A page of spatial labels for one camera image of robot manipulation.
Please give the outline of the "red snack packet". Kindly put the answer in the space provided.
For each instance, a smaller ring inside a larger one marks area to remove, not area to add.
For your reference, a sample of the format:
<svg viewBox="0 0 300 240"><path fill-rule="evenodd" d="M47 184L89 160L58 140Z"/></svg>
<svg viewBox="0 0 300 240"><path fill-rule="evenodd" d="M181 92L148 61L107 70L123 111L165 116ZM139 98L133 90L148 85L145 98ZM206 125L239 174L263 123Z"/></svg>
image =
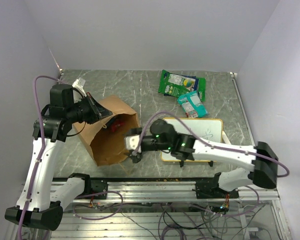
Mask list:
<svg viewBox="0 0 300 240"><path fill-rule="evenodd" d="M113 117L108 124L108 128L111 132L117 131L118 128L124 125L124 121L120 117Z"/></svg>

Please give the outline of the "brown paper bag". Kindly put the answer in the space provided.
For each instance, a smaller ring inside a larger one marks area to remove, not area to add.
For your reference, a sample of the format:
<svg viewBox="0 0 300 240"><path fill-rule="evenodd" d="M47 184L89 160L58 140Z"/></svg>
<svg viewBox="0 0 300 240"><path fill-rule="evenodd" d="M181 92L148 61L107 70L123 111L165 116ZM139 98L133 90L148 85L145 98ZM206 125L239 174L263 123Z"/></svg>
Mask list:
<svg viewBox="0 0 300 240"><path fill-rule="evenodd" d="M75 123L73 127L85 149L97 166L110 166L126 160L128 152L124 144L125 134L140 127L137 112L116 95L110 95L99 103L112 112L112 115L93 124ZM111 132L109 122L119 117L124 125Z"/></svg>

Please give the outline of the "green POES snack packet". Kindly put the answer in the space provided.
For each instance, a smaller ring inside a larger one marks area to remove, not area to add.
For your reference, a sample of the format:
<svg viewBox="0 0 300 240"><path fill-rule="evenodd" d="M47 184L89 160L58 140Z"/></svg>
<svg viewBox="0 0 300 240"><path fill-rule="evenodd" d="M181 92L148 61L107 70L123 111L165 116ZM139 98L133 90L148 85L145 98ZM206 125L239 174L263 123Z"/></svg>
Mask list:
<svg viewBox="0 0 300 240"><path fill-rule="evenodd" d="M187 118L203 118L208 115L208 111L204 107L196 91L188 92L181 95L177 102L182 107Z"/></svg>

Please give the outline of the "yellow green snack packet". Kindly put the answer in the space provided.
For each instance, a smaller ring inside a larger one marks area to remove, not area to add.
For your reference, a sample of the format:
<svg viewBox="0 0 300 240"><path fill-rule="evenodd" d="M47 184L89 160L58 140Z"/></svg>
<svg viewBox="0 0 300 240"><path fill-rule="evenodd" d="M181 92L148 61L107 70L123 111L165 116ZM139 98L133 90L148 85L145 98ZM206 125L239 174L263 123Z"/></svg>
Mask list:
<svg viewBox="0 0 300 240"><path fill-rule="evenodd" d="M172 97L180 97L186 93L190 93L192 80L189 76L165 73L163 76L163 93Z"/></svg>

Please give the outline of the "green Chiuba chips bag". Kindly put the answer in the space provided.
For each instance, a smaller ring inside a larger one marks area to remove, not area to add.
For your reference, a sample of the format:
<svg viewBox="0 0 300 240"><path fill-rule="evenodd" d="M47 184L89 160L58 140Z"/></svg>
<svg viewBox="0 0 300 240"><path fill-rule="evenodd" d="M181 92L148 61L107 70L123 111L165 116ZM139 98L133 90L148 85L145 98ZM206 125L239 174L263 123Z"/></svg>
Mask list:
<svg viewBox="0 0 300 240"><path fill-rule="evenodd" d="M158 93L160 93L160 94L164 94L163 93L163 86L164 86L163 78L164 78L165 73L171 73L171 72L162 70L161 76L160 76L160 81L159 81L159 87L158 87ZM200 100L204 101L205 100L205 90L206 90L206 79L203 77L197 77L197 78L199 78L199 83L198 83L197 91L195 91L195 92L197 92Z"/></svg>

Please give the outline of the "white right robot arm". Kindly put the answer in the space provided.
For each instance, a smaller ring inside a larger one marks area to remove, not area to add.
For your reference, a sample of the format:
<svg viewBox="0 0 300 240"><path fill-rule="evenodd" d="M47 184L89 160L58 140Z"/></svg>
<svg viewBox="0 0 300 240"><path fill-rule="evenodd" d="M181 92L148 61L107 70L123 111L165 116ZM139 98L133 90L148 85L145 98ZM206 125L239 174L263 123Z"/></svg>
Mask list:
<svg viewBox="0 0 300 240"><path fill-rule="evenodd" d="M209 198L221 198L248 185L269 190L277 187L278 157L266 142L241 146L208 141L192 133L177 132L172 124L160 118L151 124L149 131L150 135L146 135L144 129L132 128L124 137L133 163L138 163L144 152L162 151L178 159L181 167L186 160L208 160L237 167L214 175L203 191Z"/></svg>

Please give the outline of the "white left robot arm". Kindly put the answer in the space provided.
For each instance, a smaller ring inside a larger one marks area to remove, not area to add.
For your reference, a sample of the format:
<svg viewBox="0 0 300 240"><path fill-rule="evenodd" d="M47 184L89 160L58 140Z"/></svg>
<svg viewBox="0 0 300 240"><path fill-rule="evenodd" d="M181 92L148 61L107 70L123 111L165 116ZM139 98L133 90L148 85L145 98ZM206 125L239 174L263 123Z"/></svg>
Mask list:
<svg viewBox="0 0 300 240"><path fill-rule="evenodd" d="M51 193L56 157L74 123L92 125L112 112L100 105L80 83L58 84L50 89L50 103L39 110L33 124L33 151L23 191L4 218L16 225L54 231L64 209L78 196L92 193L88 174L72 173L65 184Z"/></svg>

